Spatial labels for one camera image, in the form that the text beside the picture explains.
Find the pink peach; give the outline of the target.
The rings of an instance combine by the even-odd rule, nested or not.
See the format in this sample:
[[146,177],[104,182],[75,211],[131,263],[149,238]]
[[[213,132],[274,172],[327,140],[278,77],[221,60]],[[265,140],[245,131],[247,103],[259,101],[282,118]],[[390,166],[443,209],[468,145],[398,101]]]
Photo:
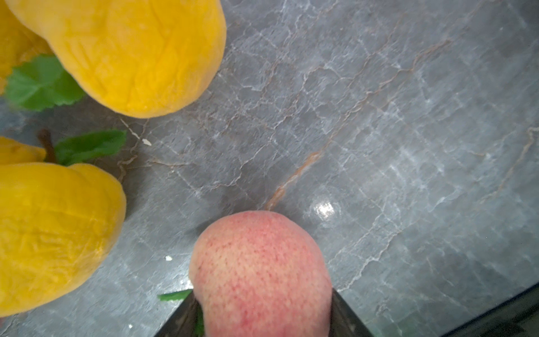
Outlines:
[[212,223],[195,243],[189,279],[207,336],[328,336],[332,283],[314,239],[271,211]]

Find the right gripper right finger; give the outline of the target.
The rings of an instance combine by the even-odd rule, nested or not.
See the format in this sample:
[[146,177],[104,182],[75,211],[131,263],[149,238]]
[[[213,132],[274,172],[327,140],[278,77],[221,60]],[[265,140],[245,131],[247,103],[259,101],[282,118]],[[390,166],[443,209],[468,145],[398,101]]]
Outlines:
[[373,337],[336,289],[332,289],[329,337]]

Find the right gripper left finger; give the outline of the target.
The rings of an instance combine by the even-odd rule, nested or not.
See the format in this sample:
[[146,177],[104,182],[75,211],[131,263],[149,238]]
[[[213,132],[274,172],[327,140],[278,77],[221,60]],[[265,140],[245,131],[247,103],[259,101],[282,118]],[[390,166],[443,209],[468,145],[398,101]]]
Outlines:
[[202,337],[204,314],[193,290],[158,295],[160,301],[179,301],[180,305],[155,334],[156,337]]

